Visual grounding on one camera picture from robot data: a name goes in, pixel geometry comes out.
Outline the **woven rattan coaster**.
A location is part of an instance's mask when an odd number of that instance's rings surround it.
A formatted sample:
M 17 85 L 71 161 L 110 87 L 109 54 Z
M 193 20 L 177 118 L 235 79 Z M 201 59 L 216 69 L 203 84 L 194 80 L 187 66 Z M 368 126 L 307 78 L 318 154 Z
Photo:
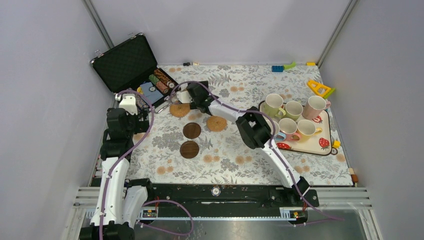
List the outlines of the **woven rattan coaster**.
M 182 118 L 191 111 L 189 103 L 172 104 L 169 107 L 169 112 L 172 116 Z
M 210 116 L 206 121 L 206 126 L 211 132 L 221 132 L 227 125 L 227 120 L 219 116 Z

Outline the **dark wooden coaster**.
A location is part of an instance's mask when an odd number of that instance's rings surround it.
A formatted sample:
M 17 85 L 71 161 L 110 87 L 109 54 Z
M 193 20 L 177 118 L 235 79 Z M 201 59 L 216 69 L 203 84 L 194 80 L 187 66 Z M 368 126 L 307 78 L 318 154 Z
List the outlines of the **dark wooden coaster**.
M 185 159 L 193 159 L 199 154 L 200 148 L 195 141 L 185 141 L 179 149 L 181 156 Z
M 190 122 L 183 127 L 183 135 L 188 139 L 199 137 L 202 132 L 201 126 L 198 123 Z

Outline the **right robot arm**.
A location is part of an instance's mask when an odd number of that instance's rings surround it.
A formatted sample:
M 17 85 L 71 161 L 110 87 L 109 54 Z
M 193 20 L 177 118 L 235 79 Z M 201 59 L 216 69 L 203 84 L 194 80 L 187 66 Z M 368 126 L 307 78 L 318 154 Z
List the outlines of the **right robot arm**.
M 272 165 L 280 176 L 282 185 L 289 189 L 287 201 L 293 206 L 301 205 L 306 199 L 310 185 L 289 164 L 275 142 L 276 127 L 267 124 L 271 118 L 258 108 L 237 108 L 220 100 L 212 94 L 206 85 L 199 81 L 185 81 L 186 90 L 191 97 L 190 107 L 210 116 L 221 117 L 235 123 L 244 144 L 259 151 L 263 158 Z

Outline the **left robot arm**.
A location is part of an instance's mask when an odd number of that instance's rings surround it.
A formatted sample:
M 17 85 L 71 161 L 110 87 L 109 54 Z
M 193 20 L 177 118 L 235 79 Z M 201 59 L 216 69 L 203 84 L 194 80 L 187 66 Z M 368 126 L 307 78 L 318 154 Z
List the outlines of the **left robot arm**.
M 101 182 L 94 215 L 80 230 L 80 240 L 133 240 L 136 218 L 142 205 L 155 200 L 155 192 L 141 184 L 128 184 L 124 190 L 132 151 L 142 142 L 133 142 L 135 134 L 146 138 L 155 119 L 154 107 L 141 93 L 123 90 L 116 94 L 117 108 L 107 111 L 107 129 L 100 149 Z

